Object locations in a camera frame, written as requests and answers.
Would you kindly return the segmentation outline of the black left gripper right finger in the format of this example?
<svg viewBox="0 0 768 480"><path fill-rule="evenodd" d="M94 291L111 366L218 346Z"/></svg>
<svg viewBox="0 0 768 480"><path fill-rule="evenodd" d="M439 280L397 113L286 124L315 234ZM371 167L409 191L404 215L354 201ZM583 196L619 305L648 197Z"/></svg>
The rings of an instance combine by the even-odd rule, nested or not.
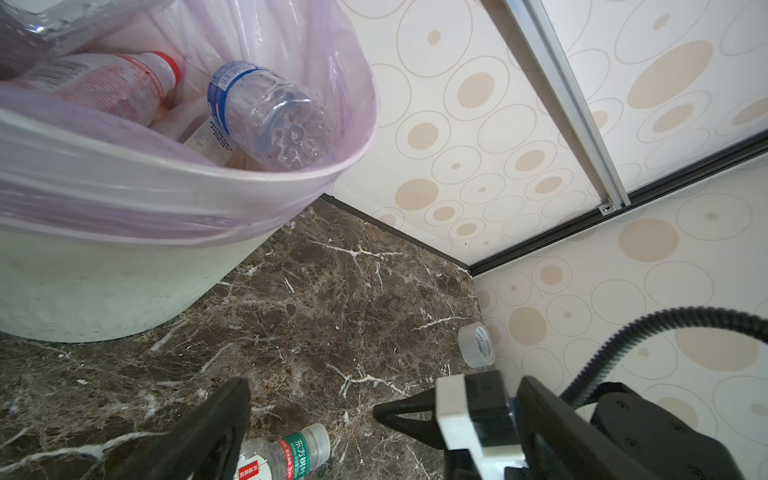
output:
<svg viewBox="0 0 768 480"><path fill-rule="evenodd" d="M519 384L515 423L531 479L655 477L533 377Z"/></svg>

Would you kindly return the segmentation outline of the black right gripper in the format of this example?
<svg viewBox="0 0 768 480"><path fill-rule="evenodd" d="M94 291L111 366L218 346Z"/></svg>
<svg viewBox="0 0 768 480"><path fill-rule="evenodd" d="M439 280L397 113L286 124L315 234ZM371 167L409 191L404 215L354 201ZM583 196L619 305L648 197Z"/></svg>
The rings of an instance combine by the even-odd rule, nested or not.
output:
<svg viewBox="0 0 768 480"><path fill-rule="evenodd" d="M445 479L479 479L468 450L449 450L436 419L436 389L378 404L373 417L381 425L443 452Z"/></svg>

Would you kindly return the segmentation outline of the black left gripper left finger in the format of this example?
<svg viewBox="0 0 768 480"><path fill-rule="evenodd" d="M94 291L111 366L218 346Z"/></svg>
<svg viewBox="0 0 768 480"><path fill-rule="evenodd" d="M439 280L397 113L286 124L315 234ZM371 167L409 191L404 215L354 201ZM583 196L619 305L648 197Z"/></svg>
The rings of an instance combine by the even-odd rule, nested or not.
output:
<svg viewBox="0 0 768 480"><path fill-rule="evenodd" d="M114 479L232 479L250 422L248 381L232 378Z"/></svg>

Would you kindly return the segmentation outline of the white bottle green leaf label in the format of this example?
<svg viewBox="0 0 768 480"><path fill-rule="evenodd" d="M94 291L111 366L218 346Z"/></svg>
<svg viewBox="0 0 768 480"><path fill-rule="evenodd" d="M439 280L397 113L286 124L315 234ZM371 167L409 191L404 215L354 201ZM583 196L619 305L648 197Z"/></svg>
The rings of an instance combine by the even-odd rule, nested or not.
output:
<svg viewBox="0 0 768 480"><path fill-rule="evenodd" d="M243 442L234 478L238 480L295 480L324 465L331 453L326 428L319 423L299 432L268 441L262 438Z"/></svg>

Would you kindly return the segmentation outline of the white bin with purple bag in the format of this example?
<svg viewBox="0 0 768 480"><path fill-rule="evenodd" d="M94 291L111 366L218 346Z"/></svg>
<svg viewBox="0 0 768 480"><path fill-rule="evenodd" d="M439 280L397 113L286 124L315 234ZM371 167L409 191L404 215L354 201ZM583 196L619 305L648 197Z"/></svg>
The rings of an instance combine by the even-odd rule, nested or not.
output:
<svg viewBox="0 0 768 480"><path fill-rule="evenodd" d="M170 56L158 110L244 61L311 91L335 142L292 172L220 167L109 113L8 82L81 53ZM373 74L334 1L5 1L1 5L1 329L97 342L191 306L372 144Z"/></svg>

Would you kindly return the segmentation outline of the clear bottle blue label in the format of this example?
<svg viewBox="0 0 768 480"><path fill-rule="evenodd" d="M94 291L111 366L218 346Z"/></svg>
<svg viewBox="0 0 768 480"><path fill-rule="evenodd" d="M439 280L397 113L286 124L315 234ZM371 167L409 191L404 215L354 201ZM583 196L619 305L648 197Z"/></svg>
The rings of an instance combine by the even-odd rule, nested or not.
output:
<svg viewBox="0 0 768 480"><path fill-rule="evenodd" d="M265 171L309 167L335 142L334 117L316 95L248 62L220 67L207 102L217 126Z"/></svg>

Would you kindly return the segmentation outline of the white bottle red cap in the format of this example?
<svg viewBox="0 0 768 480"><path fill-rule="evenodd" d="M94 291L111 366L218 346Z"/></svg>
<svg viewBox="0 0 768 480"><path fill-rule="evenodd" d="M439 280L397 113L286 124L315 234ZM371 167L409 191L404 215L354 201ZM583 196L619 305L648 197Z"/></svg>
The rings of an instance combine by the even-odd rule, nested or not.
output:
<svg viewBox="0 0 768 480"><path fill-rule="evenodd" d="M81 53L41 63L8 83L150 125L181 81L168 55Z"/></svg>

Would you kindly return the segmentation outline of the frosted clear long bottle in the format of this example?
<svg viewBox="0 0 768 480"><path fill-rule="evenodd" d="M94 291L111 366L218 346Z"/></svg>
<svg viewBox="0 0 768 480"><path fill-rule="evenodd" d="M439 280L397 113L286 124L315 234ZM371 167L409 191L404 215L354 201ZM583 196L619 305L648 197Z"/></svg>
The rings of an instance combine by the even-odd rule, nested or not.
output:
<svg viewBox="0 0 768 480"><path fill-rule="evenodd" d="M191 148L217 166L252 172L262 171L255 160L217 126L204 96L183 102L165 113L158 114L149 128Z"/></svg>

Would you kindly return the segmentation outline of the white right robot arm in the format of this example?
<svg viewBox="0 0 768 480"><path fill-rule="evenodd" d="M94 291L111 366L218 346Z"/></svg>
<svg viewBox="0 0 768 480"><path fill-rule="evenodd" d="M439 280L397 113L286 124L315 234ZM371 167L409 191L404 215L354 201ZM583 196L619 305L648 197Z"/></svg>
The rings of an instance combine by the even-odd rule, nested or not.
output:
<svg viewBox="0 0 768 480"><path fill-rule="evenodd" d="M444 455L448 479L739 479L742 471L711 426L696 426L693 393L657 385L638 393L608 376L647 340L707 328L758 342L767 322L714 307L681 307L635 320L610 337L562 393L525 376L510 390L492 368L493 339L480 323L461 328L472 371L375 406L381 425Z"/></svg>

